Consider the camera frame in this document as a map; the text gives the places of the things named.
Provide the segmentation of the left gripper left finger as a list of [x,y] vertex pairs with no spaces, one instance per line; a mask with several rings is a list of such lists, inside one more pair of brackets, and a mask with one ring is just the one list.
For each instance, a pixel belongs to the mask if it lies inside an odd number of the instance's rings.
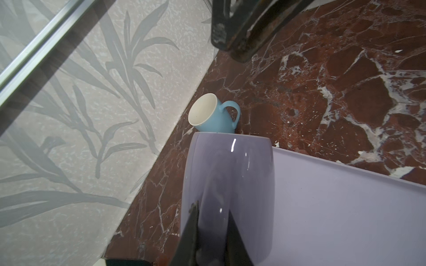
[[181,234],[174,257],[169,263],[170,266],[197,266],[198,218],[199,203],[196,201],[190,207],[189,218]]

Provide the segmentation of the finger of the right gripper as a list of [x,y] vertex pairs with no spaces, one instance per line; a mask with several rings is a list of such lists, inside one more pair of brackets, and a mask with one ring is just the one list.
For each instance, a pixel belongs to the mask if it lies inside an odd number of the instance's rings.
[[249,61],[312,0],[211,2],[211,43],[240,63]]

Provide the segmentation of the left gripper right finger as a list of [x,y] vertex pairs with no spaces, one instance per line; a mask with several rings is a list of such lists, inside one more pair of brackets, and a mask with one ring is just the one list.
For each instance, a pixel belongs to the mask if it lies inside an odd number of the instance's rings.
[[253,266],[253,262],[246,251],[243,239],[240,236],[236,222],[231,212],[227,225],[226,249],[225,249],[225,265],[226,266]]

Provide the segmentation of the lavender mug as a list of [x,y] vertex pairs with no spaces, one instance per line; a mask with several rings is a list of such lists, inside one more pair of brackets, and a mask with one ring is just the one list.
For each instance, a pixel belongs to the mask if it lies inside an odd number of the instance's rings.
[[197,204],[201,266],[225,263],[228,227],[236,225],[250,262],[264,261],[272,250],[275,169],[267,137],[195,133],[185,166],[181,225]]

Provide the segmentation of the light blue mug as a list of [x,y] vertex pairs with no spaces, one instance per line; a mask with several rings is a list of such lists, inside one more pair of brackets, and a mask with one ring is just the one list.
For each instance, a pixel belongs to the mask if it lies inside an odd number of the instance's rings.
[[[233,120],[226,110],[227,107],[237,111]],[[215,94],[201,96],[190,108],[188,122],[200,132],[234,134],[241,116],[239,105],[233,101],[222,103]]]

